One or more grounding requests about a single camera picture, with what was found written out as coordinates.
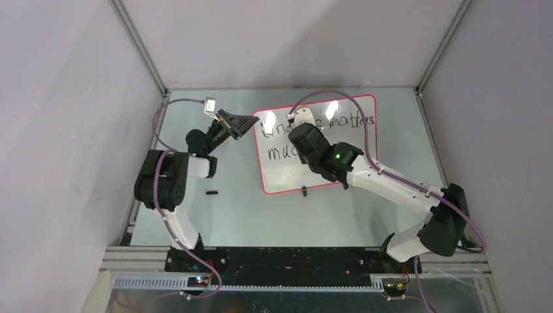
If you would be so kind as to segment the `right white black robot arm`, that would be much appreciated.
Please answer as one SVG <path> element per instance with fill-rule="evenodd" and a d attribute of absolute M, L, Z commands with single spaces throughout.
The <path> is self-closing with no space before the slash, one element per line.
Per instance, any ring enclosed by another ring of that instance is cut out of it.
<path fill-rule="evenodd" d="M 395 273 L 406 261 L 432 252 L 451 257 L 464 234 L 469 217 L 464 189 L 454 183 L 440 188 L 416 183 L 390 168 L 367 158 L 361 149 L 346 142 L 329 143 L 321 130 L 303 123 L 288 136 L 302 164 L 313 173 L 344 188 L 354 186 L 373 192 L 410 209 L 419 223 L 406 231 L 392 233 L 381 246 L 379 263 Z"/>

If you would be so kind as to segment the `pink framed whiteboard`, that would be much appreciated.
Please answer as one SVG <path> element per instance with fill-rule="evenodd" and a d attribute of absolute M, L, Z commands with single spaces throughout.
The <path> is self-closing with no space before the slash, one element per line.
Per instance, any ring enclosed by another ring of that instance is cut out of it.
<path fill-rule="evenodd" d="M 347 142 L 361 150 L 365 149 L 364 125 L 368 127 L 370 155 L 378 159 L 377 100 L 374 95 L 354 96 L 362 107 L 365 118 L 355 104 L 346 97 L 307 102 L 295 109 L 295 113 L 310 110 L 315 124 L 329 143 Z M 296 148 L 288 139 L 292 126 L 287 117 L 291 106 L 257 110 L 253 116 L 260 120 L 254 126 L 254 140 L 262 188 L 266 194 L 328 186 L 332 182 L 312 173 L 301 164 Z"/>

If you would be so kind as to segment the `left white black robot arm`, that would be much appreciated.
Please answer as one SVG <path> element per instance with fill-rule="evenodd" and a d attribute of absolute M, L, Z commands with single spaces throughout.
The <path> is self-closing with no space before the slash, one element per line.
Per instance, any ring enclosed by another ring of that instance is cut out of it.
<path fill-rule="evenodd" d="M 172 246 L 184 250 L 181 263 L 189 271 L 203 269 L 206 254 L 196 248 L 200 233 L 188 215 L 177 212 L 185 198 L 187 181 L 214 177 L 218 159 L 211 153 L 229 138 L 241 139 L 259 120 L 256 116 L 219 110 L 207 132 L 192 129 L 186 134 L 187 152 L 151 149 L 145 157 L 134 185 L 134 197 L 160 215 L 172 238 Z"/>

